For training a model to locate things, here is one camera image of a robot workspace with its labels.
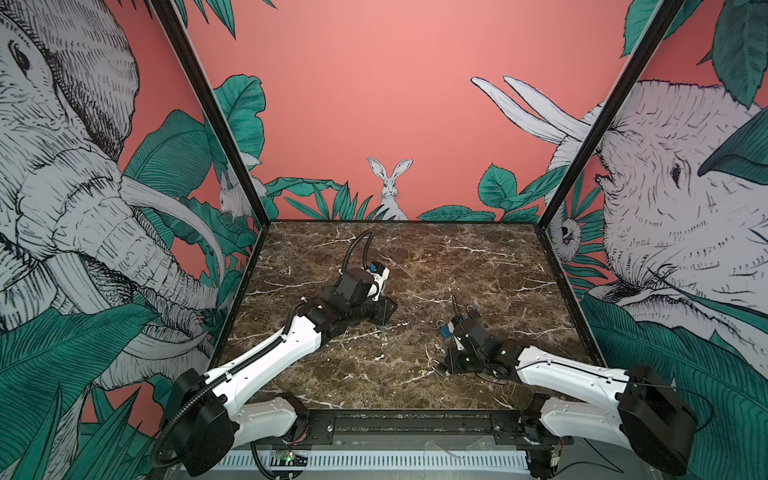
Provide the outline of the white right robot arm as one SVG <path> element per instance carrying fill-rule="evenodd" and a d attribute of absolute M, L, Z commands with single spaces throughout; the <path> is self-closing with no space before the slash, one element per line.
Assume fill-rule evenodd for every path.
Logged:
<path fill-rule="evenodd" d="M 664 473 L 686 474 L 698 418 L 680 389 L 653 369 L 599 367 L 500 340 L 471 316 L 456 315 L 438 331 L 451 343 L 436 366 L 440 375 L 484 374 L 552 390 L 526 414 L 544 434 L 613 444 Z"/>

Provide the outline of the small black padlock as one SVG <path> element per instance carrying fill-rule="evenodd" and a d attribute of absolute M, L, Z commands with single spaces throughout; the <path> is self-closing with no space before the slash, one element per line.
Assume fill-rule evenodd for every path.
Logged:
<path fill-rule="evenodd" d="M 447 366 L 442 362 L 436 362 L 431 365 L 432 370 L 441 378 L 446 378 L 449 373 Z"/>

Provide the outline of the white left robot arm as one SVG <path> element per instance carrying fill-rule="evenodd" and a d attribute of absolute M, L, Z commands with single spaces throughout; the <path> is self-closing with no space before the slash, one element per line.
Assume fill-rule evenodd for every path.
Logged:
<path fill-rule="evenodd" d="M 248 352 L 205 373 L 189 369 L 172 384 L 150 462 L 163 469 L 183 465 L 201 475 L 235 446 L 290 433 L 305 408 L 277 397 L 248 406 L 262 387 L 350 326 L 385 326 L 397 309 L 383 291 L 390 271 L 375 261 L 351 268 L 320 295 L 301 301 L 285 325 Z"/>

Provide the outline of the blue padlock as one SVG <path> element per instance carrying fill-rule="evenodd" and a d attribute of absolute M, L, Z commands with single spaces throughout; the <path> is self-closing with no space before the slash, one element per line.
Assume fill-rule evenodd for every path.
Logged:
<path fill-rule="evenodd" d="M 453 325 L 444 324 L 439 327 L 438 332 L 444 340 L 447 340 L 453 336 Z"/>

